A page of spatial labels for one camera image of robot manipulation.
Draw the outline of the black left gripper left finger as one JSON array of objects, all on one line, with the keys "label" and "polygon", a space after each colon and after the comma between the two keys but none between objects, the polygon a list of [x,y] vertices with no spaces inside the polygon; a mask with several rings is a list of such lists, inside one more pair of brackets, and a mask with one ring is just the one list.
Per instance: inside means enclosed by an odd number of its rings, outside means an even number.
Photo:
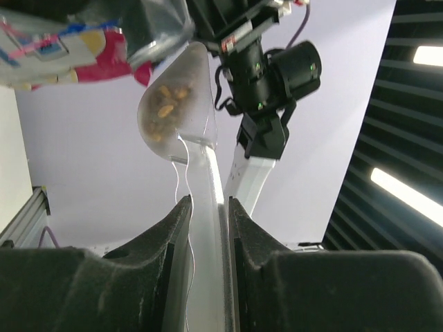
[{"label": "black left gripper left finger", "polygon": [[182,331],[192,201],[98,256],[90,250],[3,249],[2,331]]}]

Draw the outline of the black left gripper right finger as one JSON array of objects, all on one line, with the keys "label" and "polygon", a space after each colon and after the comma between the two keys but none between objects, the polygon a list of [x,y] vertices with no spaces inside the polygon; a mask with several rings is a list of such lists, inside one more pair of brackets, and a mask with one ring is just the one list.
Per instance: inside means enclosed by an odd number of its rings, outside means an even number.
[{"label": "black left gripper right finger", "polygon": [[442,278],[410,251],[290,250],[228,204],[242,331],[441,331]]}]

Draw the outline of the clear plastic scoop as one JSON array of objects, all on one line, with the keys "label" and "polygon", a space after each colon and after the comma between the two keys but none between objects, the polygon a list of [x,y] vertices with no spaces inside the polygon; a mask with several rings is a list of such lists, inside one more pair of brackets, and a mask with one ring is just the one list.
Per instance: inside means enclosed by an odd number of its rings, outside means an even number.
[{"label": "clear plastic scoop", "polygon": [[[192,96],[179,127],[161,142],[143,129],[148,98],[160,85],[189,85]],[[185,231],[183,331],[234,331],[232,272],[224,193],[217,164],[217,125],[206,47],[192,42],[155,79],[138,105],[145,144],[170,162],[177,175],[175,196],[191,198]]]}]

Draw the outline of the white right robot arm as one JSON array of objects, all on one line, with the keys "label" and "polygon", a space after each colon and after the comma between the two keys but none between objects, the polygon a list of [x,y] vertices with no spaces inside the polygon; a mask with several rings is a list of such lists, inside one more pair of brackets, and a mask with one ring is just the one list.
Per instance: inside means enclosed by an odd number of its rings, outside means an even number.
[{"label": "white right robot arm", "polygon": [[[310,41],[296,43],[310,14],[310,1],[187,1],[194,39],[220,60],[214,106],[242,121],[224,196],[253,213],[264,183],[289,140],[297,102],[320,87],[322,64]],[[283,48],[264,51],[262,34],[293,6],[305,16]]]}]

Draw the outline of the pet food bag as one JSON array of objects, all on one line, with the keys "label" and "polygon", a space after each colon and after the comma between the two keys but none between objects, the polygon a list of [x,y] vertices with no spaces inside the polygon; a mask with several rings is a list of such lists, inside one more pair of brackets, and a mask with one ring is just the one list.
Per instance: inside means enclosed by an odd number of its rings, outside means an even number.
[{"label": "pet food bag", "polygon": [[2,1],[1,85],[32,91],[130,75],[147,86],[194,29],[185,1]]}]

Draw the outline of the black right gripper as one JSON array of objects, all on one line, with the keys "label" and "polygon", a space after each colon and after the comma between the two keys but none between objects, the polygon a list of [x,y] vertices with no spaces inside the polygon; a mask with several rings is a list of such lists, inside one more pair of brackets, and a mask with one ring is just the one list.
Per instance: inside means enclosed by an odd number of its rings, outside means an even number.
[{"label": "black right gripper", "polygon": [[243,51],[280,20],[279,1],[186,0],[186,4],[197,39],[219,57]]}]

